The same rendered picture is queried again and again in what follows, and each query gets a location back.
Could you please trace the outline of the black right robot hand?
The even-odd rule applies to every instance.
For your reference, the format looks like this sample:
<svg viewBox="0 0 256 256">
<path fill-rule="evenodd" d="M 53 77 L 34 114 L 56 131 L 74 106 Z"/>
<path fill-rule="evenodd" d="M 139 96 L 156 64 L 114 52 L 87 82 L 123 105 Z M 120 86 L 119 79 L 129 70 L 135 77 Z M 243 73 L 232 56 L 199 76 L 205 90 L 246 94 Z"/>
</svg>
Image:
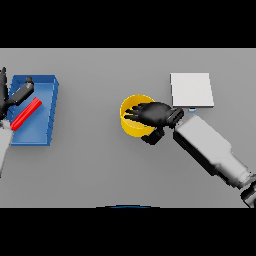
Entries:
<svg viewBox="0 0 256 256">
<path fill-rule="evenodd" d="M 150 135 L 143 135 L 141 139 L 155 145 L 165 135 L 164 128 L 174 129 L 176 124 L 183 118 L 182 108 L 172 108 L 162 102 L 139 103 L 125 111 L 125 119 L 139 122 L 143 125 L 154 127 Z"/>
</svg>

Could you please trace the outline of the red beaker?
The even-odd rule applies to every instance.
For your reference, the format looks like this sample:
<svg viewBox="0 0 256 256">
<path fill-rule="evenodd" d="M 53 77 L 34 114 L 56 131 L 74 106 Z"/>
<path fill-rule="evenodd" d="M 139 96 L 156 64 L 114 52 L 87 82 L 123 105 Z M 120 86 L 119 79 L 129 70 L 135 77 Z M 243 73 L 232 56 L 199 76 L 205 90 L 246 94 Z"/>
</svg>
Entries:
<svg viewBox="0 0 256 256">
<path fill-rule="evenodd" d="M 13 131 L 17 131 L 24 122 L 42 105 L 42 101 L 34 97 L 33 100 L 14 118 L 10 124 Z"/>
</svg>

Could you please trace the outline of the blue tray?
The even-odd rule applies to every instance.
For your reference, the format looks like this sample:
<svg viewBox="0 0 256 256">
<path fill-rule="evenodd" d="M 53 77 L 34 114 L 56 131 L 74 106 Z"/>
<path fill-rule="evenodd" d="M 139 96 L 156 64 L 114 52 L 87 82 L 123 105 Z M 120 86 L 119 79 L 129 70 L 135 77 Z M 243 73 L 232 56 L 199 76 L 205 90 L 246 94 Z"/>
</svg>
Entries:
<svg viewBox="0 0 256 256">
<path fill-rule="evenodd" d="M 7 120 L 12 123 L 34 98 L 42 104 L 13 133 L 12 146 L 49 146 L 52 140 L 59 82 L 55 75 L 32 75 L 32 81 L 34 93 L 19 106 L 11 106 Z"/>
</svg>

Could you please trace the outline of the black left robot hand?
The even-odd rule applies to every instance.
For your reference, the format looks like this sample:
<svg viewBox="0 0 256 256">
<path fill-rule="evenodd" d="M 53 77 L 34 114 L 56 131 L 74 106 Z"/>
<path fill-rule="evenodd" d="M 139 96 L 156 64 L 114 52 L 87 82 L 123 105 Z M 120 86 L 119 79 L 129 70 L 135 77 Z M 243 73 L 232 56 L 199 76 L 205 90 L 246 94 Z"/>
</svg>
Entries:
<svg viewBox="0 0 256 256">
<path fill-rule="evenodd" d="M 19 106 L 34 92 L 34 82 L 31 76 L 26 78 L 24 85 L 19 88 L 11 97 L 8 96 L 6 68 L 0 70 L 0 121 L 7 116 L 11 106 Z"/>
</svg>

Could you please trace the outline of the yellow bowl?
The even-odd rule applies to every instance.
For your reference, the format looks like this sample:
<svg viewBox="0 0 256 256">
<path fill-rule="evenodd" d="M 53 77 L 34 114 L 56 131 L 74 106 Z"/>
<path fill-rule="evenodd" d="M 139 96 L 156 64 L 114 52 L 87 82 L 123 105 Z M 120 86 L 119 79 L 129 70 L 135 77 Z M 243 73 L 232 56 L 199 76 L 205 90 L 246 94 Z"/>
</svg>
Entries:
<svg viewBox="0 0 256 256">
<path fill-rule="evenodd" d="M 133 106 L 137 106 L 140 103 L 153 102 L 153 99 L 147 95 L 134 94 L 127 97 L 120 106 L 120 124 L 124 132 L 135 138 L 140 138 L 144 135 L 149 135 L 154 128 L 150 126 L 145 126 L 136 121 L 125 119 L 126 110 L 131 109 Z"/>
</svg>

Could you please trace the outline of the pale square measuring scale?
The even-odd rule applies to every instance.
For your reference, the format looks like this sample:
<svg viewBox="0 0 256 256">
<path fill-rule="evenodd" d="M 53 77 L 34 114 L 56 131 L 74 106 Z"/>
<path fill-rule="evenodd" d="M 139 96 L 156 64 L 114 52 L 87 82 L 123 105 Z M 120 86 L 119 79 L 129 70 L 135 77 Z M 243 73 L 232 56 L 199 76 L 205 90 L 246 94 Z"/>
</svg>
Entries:
<svg viewBox="0 0 256 256">
<path fill-rule="evenodd" d="M 214 107 L 208 73 L 171 73 L 170 87 L 174 107 L 188 109 Z"/>
</svg>

